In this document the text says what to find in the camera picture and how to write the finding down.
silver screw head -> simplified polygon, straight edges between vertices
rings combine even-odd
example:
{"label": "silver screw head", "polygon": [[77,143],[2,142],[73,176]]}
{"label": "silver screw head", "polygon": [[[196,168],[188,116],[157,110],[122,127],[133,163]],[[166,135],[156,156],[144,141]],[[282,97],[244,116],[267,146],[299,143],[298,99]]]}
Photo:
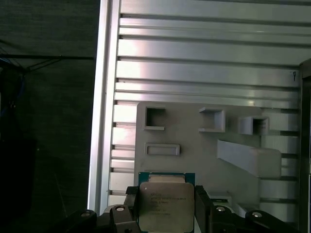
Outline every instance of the silver screw head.
{"label": "silver screw head", "polygon": [[218,210],[219,212],[223,212],[223,211],[225,211],[225,208],[222,207],[222,206],[218,206],[218,207],[216,208],[216,210]]}
{"label": "silver screw head", "polygon": [[261,213],[258,213],[258,212],[253,212],[252,215],[254,217],[262,217],[262,214]]}
{"label": "silver screw head", "polygon": [[89,212],[85,212],[83,214],[81,214],[81,217],[88,217],[89,216]]}

